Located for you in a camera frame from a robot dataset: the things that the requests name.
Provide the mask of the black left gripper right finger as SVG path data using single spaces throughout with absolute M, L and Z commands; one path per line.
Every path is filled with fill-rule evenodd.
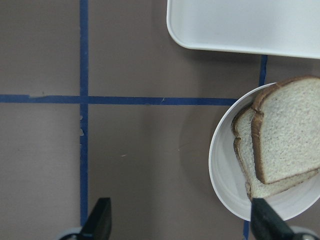
M 256 240 L 292 240 L 295 235 L 263 198 L 251 201 L 250 227 Z

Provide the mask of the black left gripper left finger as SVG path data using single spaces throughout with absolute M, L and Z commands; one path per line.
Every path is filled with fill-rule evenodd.
M 108 240 L 112 231 L 112 205 L 109 197 L 99 198 L 80 231 L 81 240 Z

